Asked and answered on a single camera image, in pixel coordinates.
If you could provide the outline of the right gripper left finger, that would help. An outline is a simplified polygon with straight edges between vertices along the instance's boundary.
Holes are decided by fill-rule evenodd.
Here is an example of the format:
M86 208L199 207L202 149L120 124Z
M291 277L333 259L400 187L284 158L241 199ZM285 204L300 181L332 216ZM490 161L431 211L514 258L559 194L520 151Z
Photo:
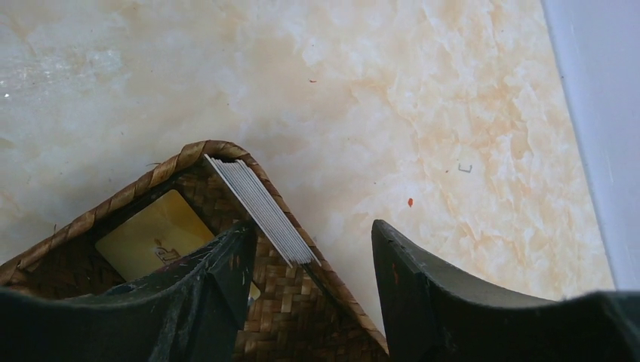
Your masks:
M257 230L235 242L203 293L96 304L96 295L47 300L1 291L3 361L230 361L248 313Z

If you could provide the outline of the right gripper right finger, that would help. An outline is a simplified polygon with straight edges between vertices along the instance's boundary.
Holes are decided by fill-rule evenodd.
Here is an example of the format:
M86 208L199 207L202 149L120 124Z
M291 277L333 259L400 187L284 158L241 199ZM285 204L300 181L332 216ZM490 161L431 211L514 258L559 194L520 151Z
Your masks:
M638 292L551 301L471 275L381 219L371 240L393 361L639 359Z

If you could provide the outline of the woven wicker tray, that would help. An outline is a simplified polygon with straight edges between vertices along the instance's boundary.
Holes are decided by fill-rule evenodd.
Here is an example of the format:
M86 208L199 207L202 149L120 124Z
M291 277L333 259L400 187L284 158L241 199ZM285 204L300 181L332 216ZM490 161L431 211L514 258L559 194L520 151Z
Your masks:
M1 266L3 361L386 361L234 143L186 145Z

